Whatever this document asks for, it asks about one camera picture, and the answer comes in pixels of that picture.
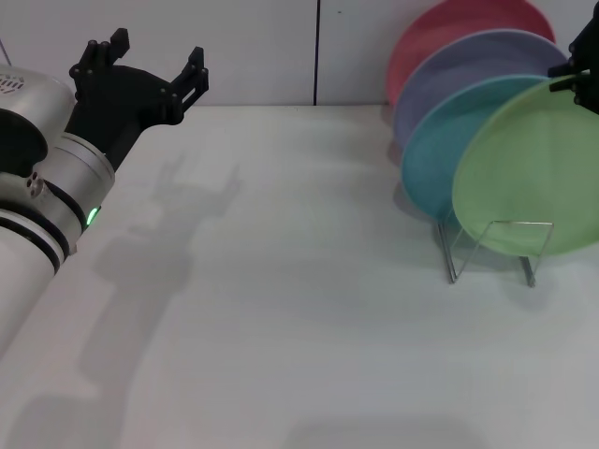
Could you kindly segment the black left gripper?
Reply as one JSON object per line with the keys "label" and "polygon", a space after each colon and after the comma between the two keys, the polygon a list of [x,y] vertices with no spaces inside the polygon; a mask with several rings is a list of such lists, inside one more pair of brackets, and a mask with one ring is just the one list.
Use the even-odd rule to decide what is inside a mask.
{"label": "black left gripper", "polygon": [[128,30],[118,28],[110,43],[89,41],[69,71],[76,85],[76,105],[66,132],[95,146],[113,169],[119,168],[146,129],[180,123],[183,106],[192,107],[209,90],[203,48],[193,49],[171,82],[111,61],[128,51]]}

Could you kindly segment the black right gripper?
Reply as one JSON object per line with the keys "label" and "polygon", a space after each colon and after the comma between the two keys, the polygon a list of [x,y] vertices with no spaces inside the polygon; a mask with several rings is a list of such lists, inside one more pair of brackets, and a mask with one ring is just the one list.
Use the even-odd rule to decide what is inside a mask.
{"label": "black right gripper", "polygon": [[571,58],[562,65],[548,69],[548,77],[555,79],[549,85],[552,93],[571,91],[575,103],[598,113],[598,5],[592,17],[570,44]]}

